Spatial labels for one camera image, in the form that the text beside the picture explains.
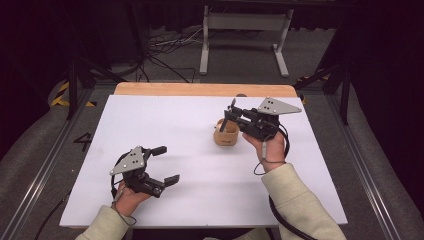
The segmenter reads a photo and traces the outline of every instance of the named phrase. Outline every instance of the forearm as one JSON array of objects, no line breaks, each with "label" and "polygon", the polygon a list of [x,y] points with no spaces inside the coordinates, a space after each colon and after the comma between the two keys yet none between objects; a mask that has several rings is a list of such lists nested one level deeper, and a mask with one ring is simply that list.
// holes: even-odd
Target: forearm
[{"label": "forearm", "polygon": [[[317,239],[345,239],[339,226],[305,186],[291,164],[268,172],[262,181],[288,223]],[[282,239],[300,239],[280,226]]]},{"label": "forearm", "polygon": [[102,206],[90,227],[77,240],[120,240],[128,230],[128,225],[118,213],[108,206]]}]

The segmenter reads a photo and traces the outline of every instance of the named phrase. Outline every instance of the yellow and black hazard tape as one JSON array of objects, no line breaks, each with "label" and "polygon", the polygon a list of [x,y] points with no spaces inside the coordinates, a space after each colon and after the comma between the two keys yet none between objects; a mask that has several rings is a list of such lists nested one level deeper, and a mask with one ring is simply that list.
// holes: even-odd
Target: yellow and black hazard tape
[{"label": "yellow and black hazard tape", "polygon": [[[69,88],[69,81],[65,80],[62,84],[62,86],[59,89],[59,92],[57,92],[56,97],[53,99],[51,106],[65,106],[69,107],[69,101],[62,100],[63,95],[65,94],[66,90]],[[87,102],[85,104],[87,107],[95,107],[97,106],[97,102]]]}]

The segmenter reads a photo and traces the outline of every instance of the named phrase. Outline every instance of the person's left hand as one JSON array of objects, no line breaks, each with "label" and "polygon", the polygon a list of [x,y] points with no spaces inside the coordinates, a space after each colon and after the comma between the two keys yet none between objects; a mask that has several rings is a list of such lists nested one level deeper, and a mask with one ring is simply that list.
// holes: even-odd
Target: person's left hand
[{"label": "person's left hand", "polygon": [[135,193],[132,189],[125,186],[124,181],[119,183],[118,193],[122,189],[124,189],[124,192],[115,203],[115,208],[126,217],[131,216],[141,202],[151,197],[151,195],[146,193]]}]

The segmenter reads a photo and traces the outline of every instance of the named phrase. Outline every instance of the table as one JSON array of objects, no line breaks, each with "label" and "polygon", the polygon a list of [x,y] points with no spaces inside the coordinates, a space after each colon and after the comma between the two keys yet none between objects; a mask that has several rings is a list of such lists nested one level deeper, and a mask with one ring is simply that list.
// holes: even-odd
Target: table
[{"label": "table", "polygon": [[[120,83],[106,104],[60,225],[87,227],[99,205],[110,204],[108,173],[120,155],[139,144],[168,147],[166,154],[149,159],[146,172],[152,178],[181,178],[136,210],[136,228],[276,226],[266,189],[253,174],[258,163],[254,149],[242,140],[230,148],[212,140],[214,124],[240,93],[249,96],[237,98],[241,108],[271,96],[303,109],[291,86]],[[305,112],[285,115],[284,122],[292,143],[288,161],[335,221],[347,223]]]}]

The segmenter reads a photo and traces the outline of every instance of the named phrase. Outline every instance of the gray floor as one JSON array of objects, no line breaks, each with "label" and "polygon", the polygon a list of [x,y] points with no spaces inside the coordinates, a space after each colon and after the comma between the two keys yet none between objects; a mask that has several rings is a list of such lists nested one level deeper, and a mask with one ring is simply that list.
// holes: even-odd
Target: gray floor
[{"label": "gray floor", "polygon": [[[208,74],[200,76],[196,72],[194,82],[294,84],[299,77],[314,72],[333,33],[332,30],[289,32],[283,49],[289,78],[280,76],[270,48],[278,39],[276,34],[263,32],[254,38],[233,32],[216,34],[211,40]],[[172,54],[157,57],[174,68],[193,67],[198,70],[200,51],[201,44],[193,43]],[[151,82],[182,81],[173,72],[149,61],[146,61],[144,69]],[[191,79],[191,71],[180,73]],[[126,78],[132,81],[138,79],[135,75]],[[82,151],[83,144],[73,141],[87,132],[95,133],[107,97],[114,90],[114,85],[109,83],[107,80],[99,81],[92,92],[85,91],[89,100],[98,105],[83,107],[72,126],[66,121],[67,107],[51,107],[50,112],[34,123],[0,162],[0,232],[7,231],[8,234],[4,239],[34,239],[49,212],[72,189],[86,154],[86,151]],[[300,93],[305,95],[308,118],[349,221],[349,224],[341,226],[345,235],[348,239],[423,239],[421,216],[369,129],[354,90],[350,95],[349,126],[346,127],[340,124],[337,114],[334,114],[334,102],[337,105],[339,96],[325,96],[319,91],[320,84],[315,83]],[[60,84],[52,90],[49,102],[59,87]],[[52,150],[52,146],[58,145],[56,140],[63,134],[64,128],[69,133],[63,142],[59,142],[63,147]],[[346,133],[354,140],[353,147]],[[43,178],[37,174],[45,161],[52,162],[53,166],[52,171]],[[366,167],[365,175],[372,177],[371,181],[364,180],[364,173],[361,173],[363,168],[358,168],[361,163]],[[21,202],[28,199],[25,194],[34,179],[44,179],[44,182],[37,182],[39,191],[36,193],[40,194],[32,197],[36,201],[25,211],[27,214],[16,221],[19,216],[14,215]],[[377,191],[370,191],[370,184]],[[381,199],[384,205],[375,205],[375,197]],[[57,209],[43,229],[40,239],[73,239],[82,232],[81,229],[58,226],[65,206],[66,203]],[[379,212],[386,215],[381,218]],[[10,226],[12,219],[22,225]]]}]

